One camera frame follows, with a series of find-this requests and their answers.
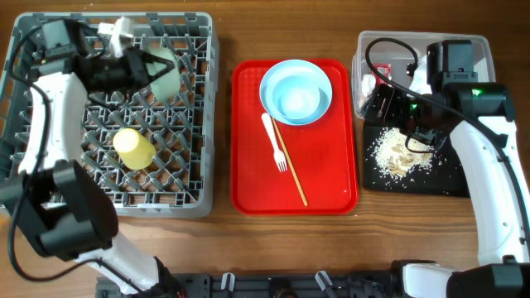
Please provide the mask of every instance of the clear plastic container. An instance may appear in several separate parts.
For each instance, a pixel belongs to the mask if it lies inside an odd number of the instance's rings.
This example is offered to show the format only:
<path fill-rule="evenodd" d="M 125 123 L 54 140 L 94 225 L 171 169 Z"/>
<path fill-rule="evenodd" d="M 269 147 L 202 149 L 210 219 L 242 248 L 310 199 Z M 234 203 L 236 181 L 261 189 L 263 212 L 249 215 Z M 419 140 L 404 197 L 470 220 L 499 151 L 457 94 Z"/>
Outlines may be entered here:
<path fill-rule="evenodd" d="M 352 98 L 354 100 L 354 111 L 358 118 L 364 119 L 361 108 L 363 103 L 368 100 L 363 96 L 360 89 L 363 75 L 370 73 L 364 54 L 368 44 L 379 37 L 392 37 L 406 42 L 416 51 L 418 59 L 426 55 L 426 48 L 432 43 L 443 40 L 470 40 L 473 46 L 475 71 L 479 73 L 479 82 L 495 81 L 494 62 L 491 57 L 489 43 L 483 36 L 425 32 L 363 31 L 359 34 L 357 53 L 354 55 L 351 65 Z M 374 64 L 390 64 L 392 81 L 405 87 L 410 86 L 412 78 L 406 74 L 406 68 L 407 63 L 414 62 L 414 59 L 406 48 L 391 42 L 380 42 L 370 50 L 370 59 Z"/>

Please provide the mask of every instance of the scattered rice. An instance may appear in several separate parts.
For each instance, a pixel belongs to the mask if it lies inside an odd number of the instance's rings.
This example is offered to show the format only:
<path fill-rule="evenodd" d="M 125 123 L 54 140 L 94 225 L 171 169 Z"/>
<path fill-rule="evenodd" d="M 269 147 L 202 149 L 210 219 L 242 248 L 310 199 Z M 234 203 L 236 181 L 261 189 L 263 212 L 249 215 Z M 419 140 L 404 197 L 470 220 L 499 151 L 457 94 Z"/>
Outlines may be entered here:
<path fill-rule="evenodd" d="M 376 140 L 376 145 L 373 150 L 375 161 L 378 169 L 384 175 L 390 174 L 394 179 L 403 178 L 410 173 L 414 168 L 426 170 L 426 173 L 431 170 L 431 161 L 433 155 L 431 153 L 412 153 L 405 147 L 407 137 L 399 132 L 399 129 L 392 128 L 383 132 L 383 134 Z M 408 146 L 416 151 L 429 151 L 431 147 L 421 144 L 420 142 L 411 139 Z"/>

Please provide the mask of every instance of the red tray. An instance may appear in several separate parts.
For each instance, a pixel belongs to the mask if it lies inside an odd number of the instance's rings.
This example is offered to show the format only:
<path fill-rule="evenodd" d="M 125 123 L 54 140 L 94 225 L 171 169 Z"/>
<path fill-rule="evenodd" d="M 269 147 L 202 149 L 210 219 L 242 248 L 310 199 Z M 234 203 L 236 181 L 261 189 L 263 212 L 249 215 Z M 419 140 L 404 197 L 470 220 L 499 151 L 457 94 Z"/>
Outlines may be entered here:
<path fill-rule="evenodd" d="M 232 202 L 251 215 L 316 215 L 349 212 L 359 197 L 349 76 L 336 60 L 309 60 L 330 78 L 333 99 L 319 120 L 295 127 L 277 122 L 308 206 L 291 171 L 280 173 L 263 127 L 262 77 L 281 60 L 249 60 L 232 83 Z"/>

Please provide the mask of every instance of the chopstick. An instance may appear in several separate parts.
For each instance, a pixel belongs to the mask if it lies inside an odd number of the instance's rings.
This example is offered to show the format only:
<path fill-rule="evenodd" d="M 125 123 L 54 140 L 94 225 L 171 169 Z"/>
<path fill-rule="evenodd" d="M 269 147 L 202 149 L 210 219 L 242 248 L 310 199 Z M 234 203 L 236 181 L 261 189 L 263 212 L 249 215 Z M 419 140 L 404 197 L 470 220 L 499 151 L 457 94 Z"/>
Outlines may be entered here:
<path fill-rule="evenodd" d="M 276 134 L 278 135 L 278 139 L 280 140 L 280 144 L 282 144 L 283 153 L 285 153 L 285 157 L 287 159 L 287 163 L 289 164 L 289 168 L 291 169 L 292 177 L 295 179 L 296 186 L 298 187 L 298 192 L 300 192 L 301 200 L 304 202 L 304 206 L 307 207 L 307 199 L 306 195 L 304 195 L 304 190 L 301 188 L 300 181 L 298 180 L 298 176 L 295 172 L 295 167 L 292 166 L 291 157 L 289 156 L 289 152 L 287 152 L 287 147 L 285 147 L 285 143 L 283 142 L 282 134 L 280 133 L 280 130 L 278 129 L 278 125 L 276 125 L 276 120 L 272 118 L 272 124 L 274 124 L 274 129 L 276 130 Z"/>

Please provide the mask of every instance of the yellow cup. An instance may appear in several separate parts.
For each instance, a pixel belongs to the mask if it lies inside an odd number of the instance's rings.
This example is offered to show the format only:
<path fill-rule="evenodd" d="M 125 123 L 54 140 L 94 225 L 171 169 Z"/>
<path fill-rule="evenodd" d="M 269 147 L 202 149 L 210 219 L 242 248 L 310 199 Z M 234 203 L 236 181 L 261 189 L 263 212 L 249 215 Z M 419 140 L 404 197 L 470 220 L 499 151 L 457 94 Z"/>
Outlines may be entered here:
<path fill-rule="evenodd" d="M 141 170 L 151 165 L 157 153 L 155 147 L 132 128 L 124 128 L 116 133 L 113 145 L 125 166 L 131 170 Z"/>

